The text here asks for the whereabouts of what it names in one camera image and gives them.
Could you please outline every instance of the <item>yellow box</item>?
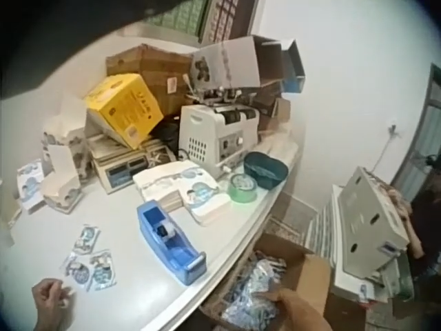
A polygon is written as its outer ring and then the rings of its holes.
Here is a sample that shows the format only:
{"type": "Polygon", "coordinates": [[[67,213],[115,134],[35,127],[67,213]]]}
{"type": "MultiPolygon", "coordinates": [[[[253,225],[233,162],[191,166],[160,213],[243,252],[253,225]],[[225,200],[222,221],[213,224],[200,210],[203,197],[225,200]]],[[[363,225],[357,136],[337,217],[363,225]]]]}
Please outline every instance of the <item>yellow box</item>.
{"type": "Polygon", "coordinates": [[[133,149],[164,117],[139,74],[109,76],[89,92],[85,101],[104,133],[133,149]]]}

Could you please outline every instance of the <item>green tape roll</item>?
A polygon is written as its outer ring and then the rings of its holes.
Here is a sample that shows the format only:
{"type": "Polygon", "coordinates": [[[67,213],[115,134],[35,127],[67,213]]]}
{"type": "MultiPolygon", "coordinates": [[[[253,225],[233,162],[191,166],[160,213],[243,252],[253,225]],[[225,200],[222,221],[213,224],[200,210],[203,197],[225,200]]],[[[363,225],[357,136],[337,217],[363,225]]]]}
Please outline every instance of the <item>green tape roll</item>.
{"type": "Polygon", "coordinates": [[[257,183],[247,174],[234,174],[229,179],[228,195],[235,202],[253,202],[257,199],[257,183]]]}

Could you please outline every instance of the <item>blue tape dispenser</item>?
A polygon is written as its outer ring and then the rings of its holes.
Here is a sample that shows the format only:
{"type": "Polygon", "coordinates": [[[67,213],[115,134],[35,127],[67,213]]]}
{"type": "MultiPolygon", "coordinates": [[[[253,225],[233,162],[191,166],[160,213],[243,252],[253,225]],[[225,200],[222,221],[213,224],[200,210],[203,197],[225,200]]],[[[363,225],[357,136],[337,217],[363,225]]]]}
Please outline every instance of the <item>blue tape dispenser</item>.
{"type": "Polygon", "coordinates": [[[190,285],[207,271],[205,253],[193,248],[184,232],[157,201],[148,201],[137,211],[145,240],[182,283],[190,285]]]}

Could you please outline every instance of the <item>white table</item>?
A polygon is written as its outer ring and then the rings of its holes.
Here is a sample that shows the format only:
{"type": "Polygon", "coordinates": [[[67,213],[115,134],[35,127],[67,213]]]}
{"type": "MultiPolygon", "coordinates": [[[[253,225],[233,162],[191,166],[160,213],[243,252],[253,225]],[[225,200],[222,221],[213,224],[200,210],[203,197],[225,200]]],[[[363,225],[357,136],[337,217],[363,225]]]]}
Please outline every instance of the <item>white table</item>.
{"type": "MultiPolygon", "coordinates": [[[[291,170],[297,145],[286,135],[272,143],[274,147],[263,151],[280,157],[291,170]]],[[[32,215],[24,212],[12,229],[15,244],[0,255],[2,315],[14,330],[32,329],[37,312],[31,287],[45,277],[63,279],[60,266],[88,223],[102,231],[94,251],[112,252],[117,284],[98,292],[75,289],[71,330],[173,330],[232,267],[262,227],[282,187],[283,183],[271,192],[259,188],[255,202],[234,203],[229,215],[207,227],[199,226],[184,208],[171,213],[193,246],[207,253],[207,272],[188,287],[142,237],[136,208],[143,201],[134,186],[106,195],[95,181],[85,187],[85,197],[71,215],[47,206],[32,215]]]]}

